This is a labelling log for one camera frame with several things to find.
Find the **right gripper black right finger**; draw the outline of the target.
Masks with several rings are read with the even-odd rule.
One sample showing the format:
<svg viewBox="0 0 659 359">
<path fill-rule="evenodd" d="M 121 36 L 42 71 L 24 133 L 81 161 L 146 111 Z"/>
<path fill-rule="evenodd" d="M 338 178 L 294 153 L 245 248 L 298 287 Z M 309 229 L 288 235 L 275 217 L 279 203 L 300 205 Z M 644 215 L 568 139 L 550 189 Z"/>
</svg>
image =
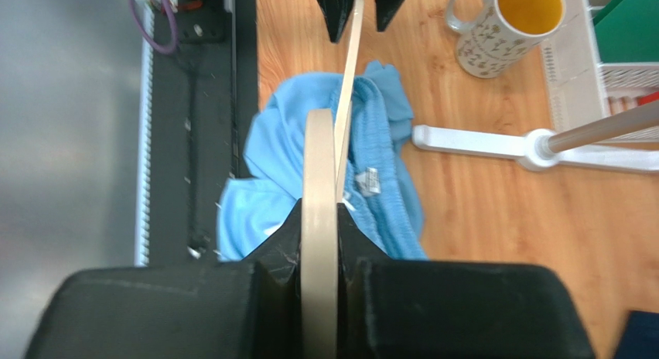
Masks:
<svg viewBox="0 0 659 359">
<path fill-rule="evenodd" d="M 398 260 L 339 205 L 341 358 L 592 358 L 561 279 L 541 265 Z"/>
</svg>

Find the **light blue shorts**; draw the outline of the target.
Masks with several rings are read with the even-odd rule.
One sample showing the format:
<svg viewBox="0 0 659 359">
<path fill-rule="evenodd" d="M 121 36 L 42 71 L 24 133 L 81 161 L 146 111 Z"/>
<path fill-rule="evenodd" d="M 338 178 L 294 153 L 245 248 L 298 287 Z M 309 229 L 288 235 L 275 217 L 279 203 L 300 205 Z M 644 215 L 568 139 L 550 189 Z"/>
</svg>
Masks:
<svg viewBox="0 0 659 359">
<path fill-rule="evenodd" d="M 284 223 L 302 197 L 307 114 L 335 109 L 342 76 L 306 73 L 280 84 L 255 115 L 244 148 L 250 173 L 229 179 L 220 196 L 221 261 L 249 255 Z M 401 150 L 412 136 L 413 110 L 398 70 L 376 60 L 353 84 L 343 203 L 360 231 L 392 258 L 424 260 L 424 212 Z"/>
</svg>

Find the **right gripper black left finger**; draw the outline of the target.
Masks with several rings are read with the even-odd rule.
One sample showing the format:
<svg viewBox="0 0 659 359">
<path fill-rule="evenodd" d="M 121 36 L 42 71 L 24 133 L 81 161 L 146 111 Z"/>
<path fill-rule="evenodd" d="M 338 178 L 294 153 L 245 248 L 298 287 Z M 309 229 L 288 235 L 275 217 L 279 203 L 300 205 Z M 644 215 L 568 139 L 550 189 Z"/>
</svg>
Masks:
<svg viewBox="0 0 659 359">
<path fill-rule="evenodd" d="M 27 358 L 299 358 L 300 203 L 238 262 L 96 268 L 68 276 Z"/>
</svg>

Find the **beige plastic hanger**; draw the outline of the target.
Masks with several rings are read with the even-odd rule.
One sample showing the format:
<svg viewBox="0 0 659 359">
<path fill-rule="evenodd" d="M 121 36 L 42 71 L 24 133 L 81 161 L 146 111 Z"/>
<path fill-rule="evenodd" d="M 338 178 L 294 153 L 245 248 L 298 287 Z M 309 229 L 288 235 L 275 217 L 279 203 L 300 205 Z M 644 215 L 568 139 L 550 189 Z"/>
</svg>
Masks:
<svg viewBox="0 0 659 359">
<path fill-rule="evenodd" d="M 302 352 L 335 358 L 339 293 L 337 206 L 343 201 L 353 83 L 365 0 L 354 0 L 347 59 L 335 111 L 312 110 L 306 119 L 299 251 Z"/>
</svg>

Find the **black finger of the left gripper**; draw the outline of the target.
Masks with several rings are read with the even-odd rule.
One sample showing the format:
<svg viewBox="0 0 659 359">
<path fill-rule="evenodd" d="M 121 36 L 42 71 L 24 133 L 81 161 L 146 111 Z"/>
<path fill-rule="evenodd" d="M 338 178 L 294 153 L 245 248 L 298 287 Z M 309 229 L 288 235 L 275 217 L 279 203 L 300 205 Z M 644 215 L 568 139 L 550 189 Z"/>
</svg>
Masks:
<svg viewBox="0 0 659 359">
<path fill-rule="evenodd" d="M 375 0 L 377 31 L 384 32 L 405 0 Z"/>
<path fill-rule="evenodd" d="M 338 43 L 349 20 L 354 0 L 316 0 L 325 19 L 329 40 Z"/>
</svg>

